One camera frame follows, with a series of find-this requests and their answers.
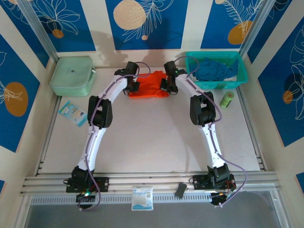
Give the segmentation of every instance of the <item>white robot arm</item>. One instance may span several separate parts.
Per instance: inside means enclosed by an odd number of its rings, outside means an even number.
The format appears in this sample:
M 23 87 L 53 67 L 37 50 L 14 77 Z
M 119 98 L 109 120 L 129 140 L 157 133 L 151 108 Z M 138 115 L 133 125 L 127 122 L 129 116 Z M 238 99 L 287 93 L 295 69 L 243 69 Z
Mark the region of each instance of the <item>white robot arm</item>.
M 218 200 L 212 202 L 214 205 L 218 205 L 227 197 L 223 196 L 222 192 L 227 187 L 230 191 L 235 188 L 227 186 L 227 181 L 233 180 L 234 177 L 230 174 L 225 162 L 218 156 L 218 154 L 221 155 L 221 151 L 213 123 L 216 117 L 213 94 L 199 89 L 188 79 L 187 72 L 178 70 L 173 61 L 166 63 L 164 67 L 167 78 L 162 80 L 160 89 L 168 91 L 172 95 L 177 94 L 178 89 L 181 89 L 186 96 L 190 97 L 191 121 L 198 125 L 205 145 L 208 146 L 208 175 L 193 176 L 194 187 L 196 190 L 219 190 L 218 195 L 215 195 Z M 138 90 L 139 82 L 136 82 L 136 77 L 130 77 L 130 75 L 136 74 L 137 69 L 138 66 L 135 63 L 128 62 L 125 69 L 116 71 L 112 83 L 102 93 L 90 97 L 88 107 L 90 126 L 86 147 L 78 165 L 72 172 L 72 178 L 68 180 L 68 185 L 73 185 L 76 187 L 75 189 L 85 190 L 92 187 L 93 183 L 88 172 L 94 172 L 101 139 L 112 122 L 112 102 L 121 91 L 135 92 Z

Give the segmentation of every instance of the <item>white table surface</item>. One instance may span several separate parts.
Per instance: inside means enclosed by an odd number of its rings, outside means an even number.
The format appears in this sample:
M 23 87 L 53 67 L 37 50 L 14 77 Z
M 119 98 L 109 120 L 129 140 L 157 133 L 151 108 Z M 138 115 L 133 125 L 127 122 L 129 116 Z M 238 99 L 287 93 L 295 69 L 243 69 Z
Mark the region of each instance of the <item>white table surface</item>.
M 71 101 L 87 111 L 89 97 L 102 92 L 116 70 L 97 69 L 91 94 L 63 97 L 60 108 Z M 152 71 L 155 70 L 163 70 L 163 67 L 152 67 Z M 248 171 L 258 171 L 259 165 L 236 90 L 230 91 L 236 96 L 228 108 L 220 108 L 223 119 L 216 125 L 222 154 Z M 226 91 L 212 92 L 219 104 Z M 102 138 L 95 172 L 207 171 L 202 136 L 198 126 L 190 120 L 190 98 L 182 91 L 167 98 L 144 99 L 131 99 L 121 92 L 112 108 L 113 122 Z M 40 173 L 70 173 L 82 155 L 87 131 L 88 123 L 78 127 L 57 114 Z M 231 165 L 229 169 L 239 171 Z

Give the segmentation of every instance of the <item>green tape roll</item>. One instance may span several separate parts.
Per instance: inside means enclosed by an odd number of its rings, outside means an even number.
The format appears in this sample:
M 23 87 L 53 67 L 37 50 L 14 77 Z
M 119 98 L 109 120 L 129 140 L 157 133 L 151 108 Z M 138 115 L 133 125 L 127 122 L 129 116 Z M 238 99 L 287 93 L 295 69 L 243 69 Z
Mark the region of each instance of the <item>green tape roll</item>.
M 227 108 L 230 104 L 230 102 L 233 100 L 234 98 L 234 93 L 231 91 L 228 91 L 225 93 L 223 99 L 221 100 L 221 102 L 219 103 L 219 105 L 222 108 Z

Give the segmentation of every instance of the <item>orange cloth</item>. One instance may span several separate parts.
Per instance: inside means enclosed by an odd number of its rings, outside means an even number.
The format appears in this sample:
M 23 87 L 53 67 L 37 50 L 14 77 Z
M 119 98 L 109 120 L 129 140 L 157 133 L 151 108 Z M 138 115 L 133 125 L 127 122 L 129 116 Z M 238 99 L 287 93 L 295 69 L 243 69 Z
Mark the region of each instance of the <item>orange cloth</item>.
M 129 94 L 131 98 L 147 98 L 147 97 L 168 97 L 169 93 L 160 89 L 161 79 L 166 78 L 166 74 L 162 71 L 155 71 L 149 77 L 139 77 L 140 82 L 138 92 Z

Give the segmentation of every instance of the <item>vent grille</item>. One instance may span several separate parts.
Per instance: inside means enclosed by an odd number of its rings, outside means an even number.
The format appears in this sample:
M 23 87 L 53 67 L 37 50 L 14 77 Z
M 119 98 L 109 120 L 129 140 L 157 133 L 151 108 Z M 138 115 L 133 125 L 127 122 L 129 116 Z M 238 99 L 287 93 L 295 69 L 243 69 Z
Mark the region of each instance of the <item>vent grille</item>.
M 98 196 L 89 202 L 82 204 L 90 204 L 98 201 Z M 182 199 L 174 196 L 173 193 L 167 194 L 154 194 L 154 203 L 190 203 L 190 202 L 210 202 L 210 193 L 185 193 Z M 112 195 L 102 195 L 101 204 L 123 204 L 131 203 L 131 194 L 112 194 Z M 32 198 L 31 205 L 71 205 L 76 204 L 76 196 L 35 196 Z

